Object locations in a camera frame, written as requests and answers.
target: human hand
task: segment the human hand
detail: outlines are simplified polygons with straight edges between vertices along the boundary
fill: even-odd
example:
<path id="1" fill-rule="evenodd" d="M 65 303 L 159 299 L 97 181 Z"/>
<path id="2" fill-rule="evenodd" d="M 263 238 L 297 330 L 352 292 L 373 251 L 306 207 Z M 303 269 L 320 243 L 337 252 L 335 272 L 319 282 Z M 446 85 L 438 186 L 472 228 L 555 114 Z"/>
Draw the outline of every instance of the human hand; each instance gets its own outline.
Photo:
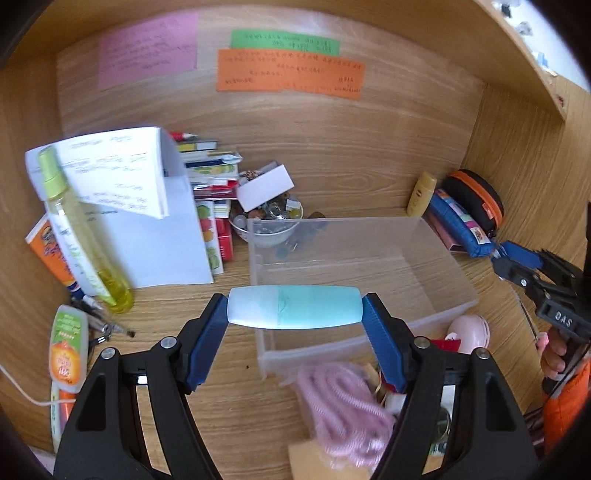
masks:
<path id="1" fill-rule="evenodd" d="M 548 345 L 544 348 L 542 358 L 540 360 L 540 366 L 546 377 L 552 380 L 560 380 L 561 374 L 564 373 L 566 364 L 561 358 L 566 354 L 566 340 L 560 336 L 560 332 L 557 328 L 552 327 L 548 330 Z M 585 365 L 589 362 L 589 354 L 585 355 L 585 358 L 579 362 L 574 374 L 578 374 Z"/>

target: blue gripper pad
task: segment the blue gripper pad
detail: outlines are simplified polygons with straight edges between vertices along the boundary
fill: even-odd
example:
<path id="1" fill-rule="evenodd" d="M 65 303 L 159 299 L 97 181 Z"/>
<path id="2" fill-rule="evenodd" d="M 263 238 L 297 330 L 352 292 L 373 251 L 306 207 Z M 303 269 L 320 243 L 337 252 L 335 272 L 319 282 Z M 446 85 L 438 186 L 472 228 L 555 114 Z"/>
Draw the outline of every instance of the blue gripper pad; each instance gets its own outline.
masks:
<path id="1" fill-rule="evenodd" d="M 542 268 L 542 260 L 537 253 L 513 242 L 506 241 L 501 243 L 499 245 L 499 253 L 532 270 Z"/>
<path id="2" fill-rule="evenodd" d="M 404 392 L 407 381 L 402 371 L 400 350 L 398 350 L 396 343 L 388 333 L 371 301 L 366 296 L 363 297 L 362 301 L 363 316 L 361 323 L 369 338 L 369 343 L 374 349 L 375 356 L 378 358 L 384 379 L 390 385 L 395 386 L 397 391 Z"/>
<path id="3" fill-rule="evenodd" d="M 205 383 L 207 375 L 212 367 L 217 349 L 222 343 L 222 338 L 228 327 L 228 298 L 222 297 L 216 309 L 210 317 L 202 334 L 195 343 L 189 361 L 189 374 L 185 384 L 192 390 Z"/>

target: clear plastic storage box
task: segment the clear plastic storage box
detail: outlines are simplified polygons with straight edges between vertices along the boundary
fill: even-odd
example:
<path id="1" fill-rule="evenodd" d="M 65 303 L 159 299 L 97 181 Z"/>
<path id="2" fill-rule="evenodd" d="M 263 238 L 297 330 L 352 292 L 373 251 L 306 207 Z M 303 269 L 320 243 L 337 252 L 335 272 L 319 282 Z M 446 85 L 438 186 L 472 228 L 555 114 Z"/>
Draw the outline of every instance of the clear plastic storage box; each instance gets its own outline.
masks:
<path id="1" fill-rule="evenodd" d="M 291 229 L 268 247 L 265 234 Z M 478 302 L 452 255 L 422 218 L 249 220 L 252 285 L 342 285 L 376 292 L 390 315 L 415 335 L 440 338 Z M 361 324 L 256 332 L 263 377 L 303 362 L 347 360 L 371 353 Z"/>

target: red box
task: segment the red box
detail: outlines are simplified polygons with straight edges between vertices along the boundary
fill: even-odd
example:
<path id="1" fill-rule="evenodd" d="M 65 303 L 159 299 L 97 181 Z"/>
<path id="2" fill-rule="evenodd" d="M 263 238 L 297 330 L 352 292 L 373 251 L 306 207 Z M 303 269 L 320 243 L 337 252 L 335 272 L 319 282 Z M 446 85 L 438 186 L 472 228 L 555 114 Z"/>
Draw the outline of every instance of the red box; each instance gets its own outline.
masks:
<path id="1" fill-rule="evenodd" d="M 232 246 L 232 226 L 227 218 L 216 218 L 217 240 L 220 243 L 220 253 L 224 262 L 234 258 Z"/>

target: metal screw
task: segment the metal screw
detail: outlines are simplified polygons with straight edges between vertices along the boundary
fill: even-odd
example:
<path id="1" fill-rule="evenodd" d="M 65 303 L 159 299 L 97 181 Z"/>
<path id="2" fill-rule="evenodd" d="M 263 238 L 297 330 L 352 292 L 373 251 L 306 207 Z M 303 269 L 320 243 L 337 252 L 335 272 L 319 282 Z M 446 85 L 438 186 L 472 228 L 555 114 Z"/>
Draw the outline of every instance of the metal screw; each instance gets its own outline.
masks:
<path id="1" fill-rule="evenodd" d="M 160 346 L 162 348 L 172 348 L 177 344 L 177 339 L 175 337 L 164 337 L 160 340 Z"/>
<path id="2" fill-rule="evenodd" d="M 115 354 L 117 353 L 117 350 L 115 350 L 113 347 L 108 346 L 107 348 L 105 348 L 101 353 L 101 357 L 104 358 L 105 360 L 108 360 L 109 358 L 113 358 L 115 356 Z"/>
<path id="3" fill-rule="evenodd" d="M 431 342 L 426 337 L 416 337 L 414 339 L 414 344 L 415 344 L 415 346 L 417 346 L 419 348 L 429 348 L 429 345 L 431 345 Z"/>
<path id="4" fill-rule="evenodd" d="M 486 348 L 478 347 L 474 353 L 481 360 L 488 360 L 491 357 L 491 353 Z"/>

